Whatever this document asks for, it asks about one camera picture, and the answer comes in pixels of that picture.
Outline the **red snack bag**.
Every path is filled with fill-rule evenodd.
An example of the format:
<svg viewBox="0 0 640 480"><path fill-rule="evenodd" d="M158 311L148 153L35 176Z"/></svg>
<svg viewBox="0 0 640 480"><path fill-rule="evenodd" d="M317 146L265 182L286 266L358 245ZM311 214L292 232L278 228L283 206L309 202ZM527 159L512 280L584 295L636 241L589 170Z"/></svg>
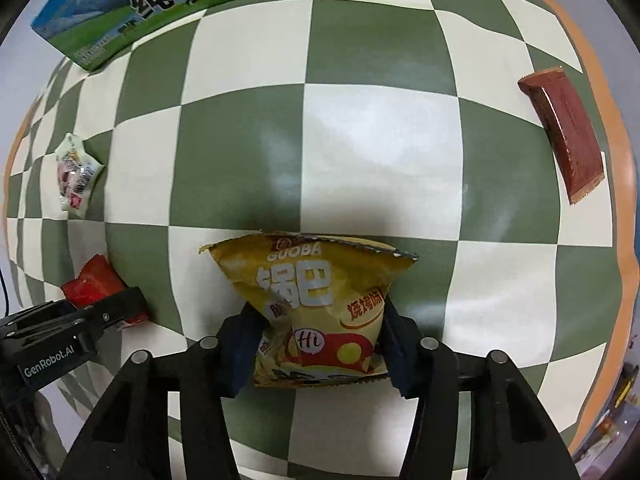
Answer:
<svg viewBox="0 0 640 480"><path fill-rule="evenodd" d="M95 255L82 267L76 278L62 286L62 292L76 308L85 308L127 288L107 258Z"/></svg>

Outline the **yellow Guoba snack bag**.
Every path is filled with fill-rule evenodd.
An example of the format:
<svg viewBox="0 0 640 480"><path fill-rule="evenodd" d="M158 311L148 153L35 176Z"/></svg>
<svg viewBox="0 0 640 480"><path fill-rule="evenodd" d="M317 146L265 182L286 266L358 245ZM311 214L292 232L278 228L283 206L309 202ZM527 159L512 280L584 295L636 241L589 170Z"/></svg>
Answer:
<svg viewBox="0 0 640 480"><path fill-rule="evenodd" d="M386 374L375 348L385 299L415 254L375 240L299 233L250 233L203 249L268 322L256 352L257 385L341 385Z"/></svg>

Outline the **white red small packet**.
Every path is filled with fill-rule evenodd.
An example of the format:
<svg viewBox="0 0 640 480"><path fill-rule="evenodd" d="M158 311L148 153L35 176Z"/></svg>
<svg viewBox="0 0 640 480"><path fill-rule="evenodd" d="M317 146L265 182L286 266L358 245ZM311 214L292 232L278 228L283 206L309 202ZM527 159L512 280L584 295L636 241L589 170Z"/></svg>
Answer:
<svg viewBox="0 0 640 480"><path fill-rule="evenodd" d="M104 165L90 155L84 141L71 132L66 133L54 154L61 209L85 218Z"/></svg>

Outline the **green white checkered mat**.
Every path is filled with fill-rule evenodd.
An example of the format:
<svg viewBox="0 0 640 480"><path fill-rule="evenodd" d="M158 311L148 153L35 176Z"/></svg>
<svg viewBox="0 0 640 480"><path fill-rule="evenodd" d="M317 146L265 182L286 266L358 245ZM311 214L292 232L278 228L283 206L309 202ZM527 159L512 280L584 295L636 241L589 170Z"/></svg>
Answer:
<svg viewBox="0 0 640 480"><path fill-rule="evenodd" d="M518 88L551 67L582 99L604 167L574 205ZM68 132L104 165L85 218L58 199ZM1 175L21 306L58 298L105 252L155 315L44 390L60 452L130 352L181 351L239 310L202 248L250 231L415 252L397 309L454 350L503 349L571 448L626 350L634 159L593 50L551 0L244 0L95 74L28 32L1 49Z"/></svg>

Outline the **dark red snack bar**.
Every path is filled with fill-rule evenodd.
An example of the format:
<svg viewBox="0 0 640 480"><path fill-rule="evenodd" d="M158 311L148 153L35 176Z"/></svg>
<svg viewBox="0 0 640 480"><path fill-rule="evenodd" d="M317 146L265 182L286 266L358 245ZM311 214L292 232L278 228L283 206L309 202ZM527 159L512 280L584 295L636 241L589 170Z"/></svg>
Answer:
<svg viewBox="0 0 640 480"><path fill-rule="evenodd" d="M582 99L562 67L537 70L521 78L518 88L547 131L568 201L579 203L604 179L600 145Z"/></svg>

